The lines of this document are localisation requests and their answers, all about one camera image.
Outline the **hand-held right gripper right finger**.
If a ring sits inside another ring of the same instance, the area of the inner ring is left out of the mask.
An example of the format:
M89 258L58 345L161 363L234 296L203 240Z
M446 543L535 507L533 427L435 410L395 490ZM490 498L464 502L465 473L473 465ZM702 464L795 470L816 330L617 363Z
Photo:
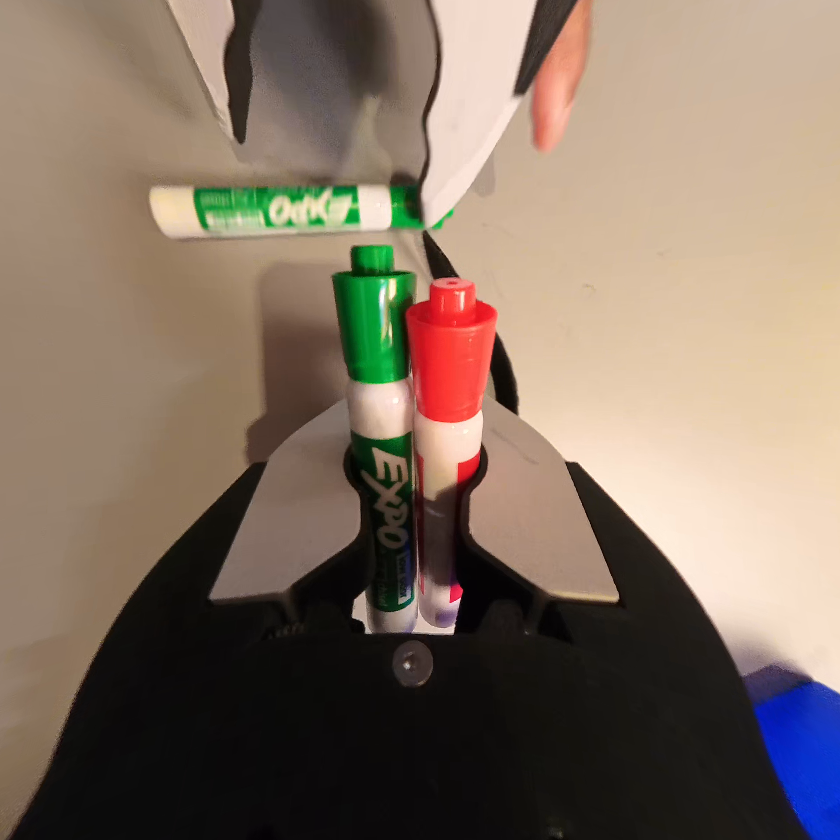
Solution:
M459 513L459 626L511 602L526 628L555 603L618 606L620 594L562 455L485 401L479 468Z

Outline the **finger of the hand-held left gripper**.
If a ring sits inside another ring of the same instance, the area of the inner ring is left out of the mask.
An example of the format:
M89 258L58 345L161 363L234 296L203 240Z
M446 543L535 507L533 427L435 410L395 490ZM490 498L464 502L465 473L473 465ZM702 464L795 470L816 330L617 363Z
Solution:
M238 145L246 140L254 85L251 41L257 1L168 1L217 121Z
M437 81L424 118L427 228L468 192L518 109L515 93L535 1L432 1Z

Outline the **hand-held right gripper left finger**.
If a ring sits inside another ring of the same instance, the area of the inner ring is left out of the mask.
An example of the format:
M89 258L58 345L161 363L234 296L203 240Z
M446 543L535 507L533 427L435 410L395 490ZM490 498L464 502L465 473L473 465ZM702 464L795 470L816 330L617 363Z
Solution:
M271 601L289 617L351 609L371 582L370 516L352 470L347 407L331 407L269 457L209 598Z

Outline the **green dry erase marker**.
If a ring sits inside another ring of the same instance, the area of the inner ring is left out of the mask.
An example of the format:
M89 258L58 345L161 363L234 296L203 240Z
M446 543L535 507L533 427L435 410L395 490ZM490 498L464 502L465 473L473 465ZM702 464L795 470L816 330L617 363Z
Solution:
M162 234L181 241L438 229L454 213L426 225L412 185L156 185L149 206Z
M370 630L409 634L417 624L413 415L406 313L416 277L395 267L389 245L357 245L332 275L349 376L353 474L363 487L374 572L365 599Z

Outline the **red dry erase marker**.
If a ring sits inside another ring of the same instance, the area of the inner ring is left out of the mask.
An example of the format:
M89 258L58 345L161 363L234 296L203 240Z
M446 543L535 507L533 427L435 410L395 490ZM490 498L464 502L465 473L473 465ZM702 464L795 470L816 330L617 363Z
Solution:
M465 279L435 280L406 315L416 408L416 536L419 611L430 626L455 625L463 594L456 574L459 509L476 474L482 403L497 310Z

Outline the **blue plastic bin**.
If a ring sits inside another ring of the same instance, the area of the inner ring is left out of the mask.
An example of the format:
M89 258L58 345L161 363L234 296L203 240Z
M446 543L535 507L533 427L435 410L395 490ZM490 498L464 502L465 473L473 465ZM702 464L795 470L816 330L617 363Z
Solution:
M839 838L839 695L782 665L743 677L773 767L808 835Z

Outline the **person's left hand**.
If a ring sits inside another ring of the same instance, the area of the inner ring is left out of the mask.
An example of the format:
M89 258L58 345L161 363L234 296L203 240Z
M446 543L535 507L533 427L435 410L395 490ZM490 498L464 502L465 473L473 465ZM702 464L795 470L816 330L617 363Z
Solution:
M562 140L585 72L593 1L575 3L532 85L532 143L543 153Z

